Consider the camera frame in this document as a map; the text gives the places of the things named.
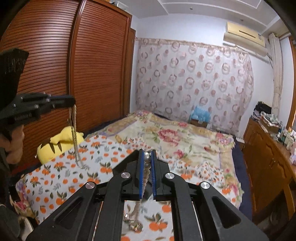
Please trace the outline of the person left hand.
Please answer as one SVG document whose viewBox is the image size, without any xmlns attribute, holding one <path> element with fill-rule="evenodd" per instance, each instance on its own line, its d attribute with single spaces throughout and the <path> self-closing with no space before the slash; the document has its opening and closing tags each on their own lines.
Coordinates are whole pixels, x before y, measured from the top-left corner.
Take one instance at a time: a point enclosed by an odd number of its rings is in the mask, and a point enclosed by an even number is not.
<svg viewBox="0 0 296 241">
<path fill-rule="evenodd" d="M 17 164 L 20 162 L 23 154 L 24 140 L 23 126 L 18 126 L 11 133 L 11 140 L 8 140 L 1 134 L 1 148 L 8 153 L 6 161 L 8 164 Z"/>
</svg>

